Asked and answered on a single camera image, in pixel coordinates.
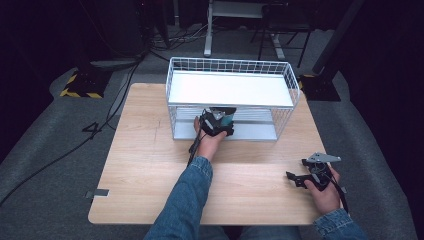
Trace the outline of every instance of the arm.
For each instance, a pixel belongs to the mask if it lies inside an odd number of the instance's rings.
[[[333,168],[330,170],[338,182],[339,173]],[[323,239],[367,239],[359,225],[340,208],[340,196],[333,183],[322,192],[309,180],[305,180],[305,185],[310,190],[318,211],[323,215],[314,221],[315,228]]]
[[[201,131],[197,118],[194,128]],[[212,182],[210,161],[226,133],[211,137],[201,131],[201,136],[203,137],[197,151],[198,156],[181,174],[145,239],[198,238],[200,219]]]

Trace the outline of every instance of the gray carpet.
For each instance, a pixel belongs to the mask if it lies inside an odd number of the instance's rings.
[[[217,32],[212,58],[255,60],[259,38],[249,43],[252,34],[244,28]],[[331,31],[312,34],[301,68],[294,67],[296,75],[312,73],[331,35]],[[200,38],[175,50],[156,52],[168,59],[203,57],[203,47],[204,38]],[[299,52],[285,53],[287,61],[295,66]],[[273,50],[264,51],[262,60],[275,61]],[[166,61],[150,54],[137,68],[132,82],[165,83],[167,68]],[[93,122],[103,124],[110,108],[118,107],[123,95],[116,96],[128,70],[113,73],[103,99],[59,97],[73,70],[52,83],[54,101],[0,165],[0,198],[31,173],[83,142],[90,133],[82,129]],[[343,76],[338,74],[333,82],[341,102],[308,103],[327,153],[342,158],[333,166],[348,189],[352,218],[370,239],[417,239],[406,197],[373,135],[349,101]],[[110,125],[117,125],[119,113]],[[113,136],[114,130],[106,126],[93,140],[22,185],[0,209],[0,239],[141,239],[149,226],[93,225],[87,219],[91,201],[84,195],[97,187]],[[301,234],[303,239],[319,238],[312,226],[301,227]]]

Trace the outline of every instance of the hand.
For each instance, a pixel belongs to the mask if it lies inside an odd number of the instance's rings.
[[[340,174],[332,167],[330,167],[330,171],[336,179],[336,182],[338,182],[340,180]],[[310,180],[305,180],[305,185],[309,191],[311,191],[315,206],[322,215],[340,208],[340,196],[333,183],[328,184],[322,192],[319,191]]]
[[[209,161],[212,161],[216,151],[218,151],[219,144],[227,136],[227,132],[221,132],[215,137],[209,136],[201,128],[199,123],[199,118],[194,119],[194,130],[196,133],[200,132],[200,145],[197,149],[197,155],[202,156]]]

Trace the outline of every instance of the table leg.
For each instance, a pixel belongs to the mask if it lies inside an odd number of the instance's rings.
[[[284,56],[283,49],[281,48],[280,41],[278,40],[278,34],[270,34],[272,39],[272,44],[274,44],[275,53],[279,60],[284,60],[286,56]]]
[[[212,54],[212,15],[213,15],[213,0],[209,0],[208,31],[206,33],[205,51],[203,53],[205,57],[210,57]]]

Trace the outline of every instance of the white wire basket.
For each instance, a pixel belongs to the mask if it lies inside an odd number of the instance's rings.
[[[235,107],[228,140],[276,141],[299,102],[287,62],[171,58],[166,99],[174,139],[194,139],[193,120],[210,107]]]

